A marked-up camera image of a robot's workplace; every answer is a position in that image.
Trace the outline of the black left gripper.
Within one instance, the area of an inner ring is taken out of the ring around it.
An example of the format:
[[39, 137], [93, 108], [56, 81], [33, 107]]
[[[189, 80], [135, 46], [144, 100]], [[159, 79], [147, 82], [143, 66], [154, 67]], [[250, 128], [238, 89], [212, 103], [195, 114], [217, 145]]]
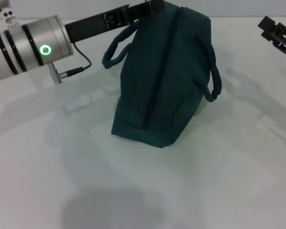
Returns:
[[150, 0], [129, 7], [125, 5], [85, 19], [65, 24], [71, 43], [126, 26], [129, 22], [154, 15], [165, 9], [164, 0]]

